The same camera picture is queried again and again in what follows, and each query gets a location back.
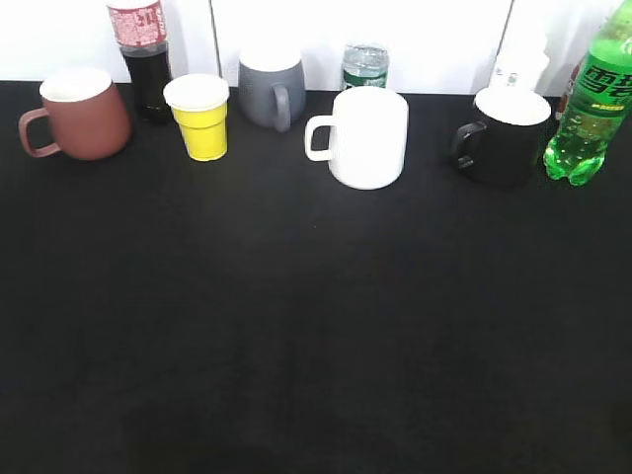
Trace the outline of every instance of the sprite bottle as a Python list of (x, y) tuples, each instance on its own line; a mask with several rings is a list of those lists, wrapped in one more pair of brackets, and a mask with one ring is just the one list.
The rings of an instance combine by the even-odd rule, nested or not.
[(554, 180), (585, 184), (632, 107), (632, 0), (625, 0), (591, 44), (557, 134), (544, 153)]

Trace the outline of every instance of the white bottle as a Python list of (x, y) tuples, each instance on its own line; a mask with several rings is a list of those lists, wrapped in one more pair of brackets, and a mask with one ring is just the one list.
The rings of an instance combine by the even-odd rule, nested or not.
[(519, 87), (535, 91), (550, 59), (544, 53), (547, 38), (533, 29), (506, 41), (496, 58), (490, 87)]

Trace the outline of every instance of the soda bottle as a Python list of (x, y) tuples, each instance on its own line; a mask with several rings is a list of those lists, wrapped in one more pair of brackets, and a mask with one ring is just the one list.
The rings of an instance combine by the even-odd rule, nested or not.
[(546, 148), (549, 177), (566, 177), (574, 186), (592, 178), (631, 99), (632, 0), (625, 0), (592, 41), (560, 128)]
[(154, 124), (171, 121), (162, 94), (172, 76), (160, 0), (108, 0), (107, 5), (131, 77), (136, 111)]

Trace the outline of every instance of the black mug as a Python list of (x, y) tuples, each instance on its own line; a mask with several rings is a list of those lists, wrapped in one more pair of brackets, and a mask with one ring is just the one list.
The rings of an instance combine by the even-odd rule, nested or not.
[(550, 117), (551, 106), (534, 92), (483, 89), (474, 101), (472, 121), (456, 131), (452, 164), (480, 183), (522, 186), (544, 151)]

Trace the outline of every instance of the yellow cup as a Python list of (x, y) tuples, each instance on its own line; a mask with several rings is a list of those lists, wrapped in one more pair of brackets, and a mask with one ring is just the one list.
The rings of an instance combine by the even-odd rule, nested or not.
[(197, 161), (217, 160), (228, 151), (228, 83), (211, 74), (188, 74), (165, 87), (165, 100)]

